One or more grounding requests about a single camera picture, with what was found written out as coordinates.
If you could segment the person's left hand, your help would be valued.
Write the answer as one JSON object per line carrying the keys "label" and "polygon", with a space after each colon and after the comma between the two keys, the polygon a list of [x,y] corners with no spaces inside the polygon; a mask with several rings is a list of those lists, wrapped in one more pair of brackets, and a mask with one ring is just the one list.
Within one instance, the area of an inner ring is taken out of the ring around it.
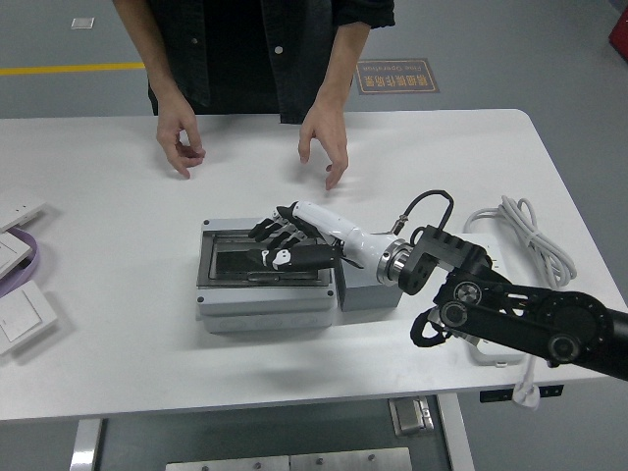
{"label": "person's left hand", "polygon": [[299,131],[297,146],[300,162],[310,159],[311,142],[320,142],[330,164],[326,172],[326,190],[335,188],[349,164],[343,108],[339,103],[317,98],[309,109]]}

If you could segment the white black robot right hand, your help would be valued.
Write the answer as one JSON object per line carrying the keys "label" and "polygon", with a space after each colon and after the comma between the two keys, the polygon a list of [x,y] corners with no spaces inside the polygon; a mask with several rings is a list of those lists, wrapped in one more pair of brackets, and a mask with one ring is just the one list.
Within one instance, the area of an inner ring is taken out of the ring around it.
{"label": "white black robot right hand", "polygon": [[346,218],[308,201],[279,206],[248,236],[266,241],[247,257],[279,272],[305,272],[335,267],[345,260],[364,269],[372,280],[392,285],[387,273],[400,239],[392,234],[369,234]]}

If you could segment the person's right hand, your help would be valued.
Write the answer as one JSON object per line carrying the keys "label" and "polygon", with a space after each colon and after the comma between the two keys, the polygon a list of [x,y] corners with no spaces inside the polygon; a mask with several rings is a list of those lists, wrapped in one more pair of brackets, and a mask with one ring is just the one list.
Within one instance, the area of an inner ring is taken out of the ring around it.
{"label": "person's right hand", "polygon": [[168,163],[188,180],[189,169],[202,164],[206,155],[196,116],[189,103],[178,92],[158,96],[157,102],[157,141]]}

